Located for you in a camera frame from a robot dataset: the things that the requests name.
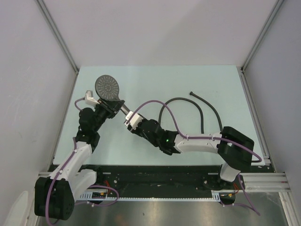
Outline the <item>grey shower head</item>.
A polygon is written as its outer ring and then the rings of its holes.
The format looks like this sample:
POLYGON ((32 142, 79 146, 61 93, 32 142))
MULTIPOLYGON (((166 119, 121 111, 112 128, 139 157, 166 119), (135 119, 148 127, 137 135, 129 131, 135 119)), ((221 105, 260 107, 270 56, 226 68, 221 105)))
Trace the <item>grey shower head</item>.
MULTIPOLYGON (((99 103, 102 103, 101 99, 114 101, 121 100, 119 98, 119 84, 118 82, 110 75, 102 75, 96 79, 95 90, 99 96, 99 103)), ((130 110, 124 104, 120 110, 124 115, 127 115, 130 110)))

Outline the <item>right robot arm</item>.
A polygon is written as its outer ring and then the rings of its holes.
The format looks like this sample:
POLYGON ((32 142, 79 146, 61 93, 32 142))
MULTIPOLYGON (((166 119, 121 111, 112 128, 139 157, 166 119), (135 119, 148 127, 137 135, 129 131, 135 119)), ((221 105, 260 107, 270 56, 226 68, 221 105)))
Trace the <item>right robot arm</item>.
POLYGON ((125 126, 167 155, 188 152, 219 155, 224 160, 217 177, 217 184, 222 189, 233 185, 237 175, 250 169, 252 164, 254 141, 232 127, 224 127, 213 135, 201 134, 192 138, 182 137, 178 131, 162 129, 156 120, 126 121, 125 126))

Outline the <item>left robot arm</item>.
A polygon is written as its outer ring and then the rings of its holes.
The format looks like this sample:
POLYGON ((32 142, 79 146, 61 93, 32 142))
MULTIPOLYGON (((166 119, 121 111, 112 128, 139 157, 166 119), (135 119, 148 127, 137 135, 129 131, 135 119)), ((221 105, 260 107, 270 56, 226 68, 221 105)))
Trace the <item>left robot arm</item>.
POLYGON ((81 167, 98 146, 100 127, 107 119, 114 118, 123 104, 123 100, 100 99, 79 110, 78 131, 72 139, 73 149, 53 172, 47 177, 39 177, 35 183, 35 215, 67 220, 86 189, 103 185, 102 174, 81 167))

